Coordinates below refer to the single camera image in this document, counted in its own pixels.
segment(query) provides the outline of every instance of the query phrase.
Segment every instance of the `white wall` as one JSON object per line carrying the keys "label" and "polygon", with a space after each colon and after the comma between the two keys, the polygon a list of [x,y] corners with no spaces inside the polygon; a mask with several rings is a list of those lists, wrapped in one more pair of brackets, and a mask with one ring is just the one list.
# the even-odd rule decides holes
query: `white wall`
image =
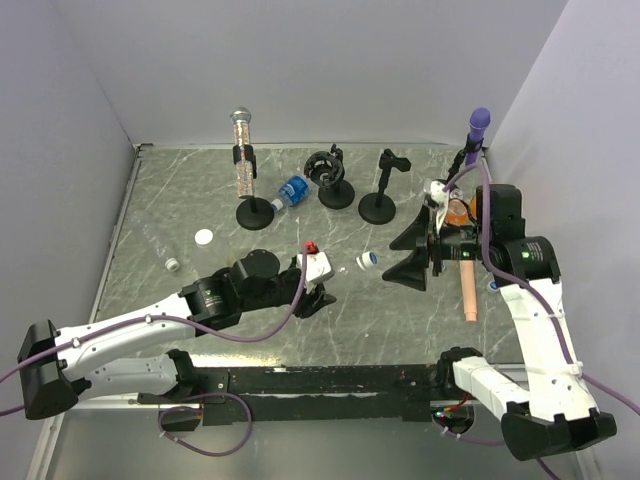
{"label": "white wall", "polygon": [[[528,231],[563,273],[585,371],[640,401],[640,3],[571,0],[491,146],[494,176],[524,193]],[[617,437],[597,447],[604,478],[639,478],[638,418],[595,392]]]}
{"label": "white wall", "polygon": [[[49,0],[0,2],[0,372],[28,326],[85,322],[133,151]],[[22,402],[19,379],[0,410]],[[5,479],[24,478],[40,422],[0,419]]]}
{"label": "white wall", "polygon": [[53,0],[134,143],[458,144],[504,118],[566,0]]}

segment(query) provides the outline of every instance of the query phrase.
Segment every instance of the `white bottle cap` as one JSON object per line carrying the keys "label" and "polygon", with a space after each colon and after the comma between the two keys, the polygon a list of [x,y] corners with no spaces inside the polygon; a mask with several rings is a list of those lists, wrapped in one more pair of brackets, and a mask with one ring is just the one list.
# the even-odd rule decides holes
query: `white bottle cap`
{"label": "white bottle cap", "polygon": [[196,245],[199,247],[206,247],[213,240],[213,232],[208,228],[203,228],[196,232],[194,239],[196,241]]}
{"label": "white bottle cap", "polygon": [[170,272],[175,272],[176,270],[178,270],[180,268],[180,263],[178,263],[178,261],[175,258],[170,258],[169,260],[167,260],[165,262],[164,266]]}
{"label": "white bottle cap", "polygon": [[282,203],[282,200],[279,198],[276,198],[271,202],[271,208],[273,208],[275,212],[279,212],[284,208],[284,203]]}
{"label": "white bottle cap", "polygon": [[360,270],[368,270],[378,265],[378,257],[376,257],[376,254],[373,252],[364,252],[356,258],[356,263],[360,267]]}

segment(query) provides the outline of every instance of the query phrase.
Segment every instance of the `red cap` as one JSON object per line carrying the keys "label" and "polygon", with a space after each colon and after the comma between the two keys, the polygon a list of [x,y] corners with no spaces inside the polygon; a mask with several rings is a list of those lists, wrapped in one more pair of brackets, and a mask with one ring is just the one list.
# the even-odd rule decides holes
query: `red cap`
{"label": "red cap", "polygon": [[318,246],[313,242],[304,242],[302,245],[306,247],[307,253],[314,254],[320,251]]}

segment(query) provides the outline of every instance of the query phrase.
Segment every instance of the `clear plastic bottle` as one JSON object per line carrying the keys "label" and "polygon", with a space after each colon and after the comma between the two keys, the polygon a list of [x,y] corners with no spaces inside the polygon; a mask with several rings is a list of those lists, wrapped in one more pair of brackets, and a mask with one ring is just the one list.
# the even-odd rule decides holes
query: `clear plastic bottle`
{"label": "clear plastic bottle", "polygon": [[271,202],[271,207],[276,211],[284,207],[292,207],[309,196],[311,188],[304,178],[294,175],[278,190],[278,198]]}
{"label": "clear plastic bottle", "polygon": [[198,230],[194,240],[191,261],[200,278],[213,275],[221,268],[230,267],[238,260],[229,241],[220,236],[215,237],[209,229]]}
{"label": "clear plastic bottle", "polygon": [[175,248],[149,213],[143,210],[133,212],[131,214],[131,223],[136,233],[145,241],[149,250],[162,262],[167,270],[175,272],[180,268]]}

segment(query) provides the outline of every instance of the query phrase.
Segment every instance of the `marble surface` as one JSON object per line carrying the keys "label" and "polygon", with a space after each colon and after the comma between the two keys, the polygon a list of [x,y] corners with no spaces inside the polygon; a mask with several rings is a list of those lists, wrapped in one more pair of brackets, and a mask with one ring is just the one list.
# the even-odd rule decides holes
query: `marble surface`
{"label": "marble surface", "polygon": [[[256,146],[256,191],[271,200],[277,188],[300,173],[315,148],[260,148]],[[476,267],[478,322],[464,320],[460,276],[454,262],[444,274],[429,278],[426,293],[383,282],[379,274],[358,270],[355,258],[375,252],[381,270],[397,263],[409,252],[388,249],[418,212],[419,192],[425,179],[446,175],[459,147],[424,146],[393,148],[408,157],[410,172],[394,171],[387,194],[395,201],[395,219],[383,226],[364,222],[357,213],[360,198],[376,191],[382,148],[340,145],[345,153],[346,178],[356,190],[354,203],[341,211],[323,207],[317,196],[276,214],[274,222],[259,232],[238,226],[235,171],[230,149],[168,149],[146,147],[134,184],[127,215],[117,239],[115,256],[100,302],[97,320],[104,320],[149,305],[180,290],[197,278],[191,261],[193,235],[210,228],[229,239],[238,252],[265,248],[286,267],[298,245],[315,241],[331,258],[336,277],[327,282],[338,302],[308,319],[293,318],[275,337],[257,344],[239,344],[212,336],[158,345],[139,356],[159,355],[170,348],[188,350],[197,365],[365,365],[431,363],[453,346],[476,347],[492,362],[522,361],[517,336],[506,305],[499,294],[486,291],[489,277]],[[475,173],[461,186],[472,192]],[[146,210],[175,244],[182,267],[169,273],[149,255],[142,240],[131,231],[129,217]],[[256,335],[275,325],[285,307],[250,312],[236,335]]]}

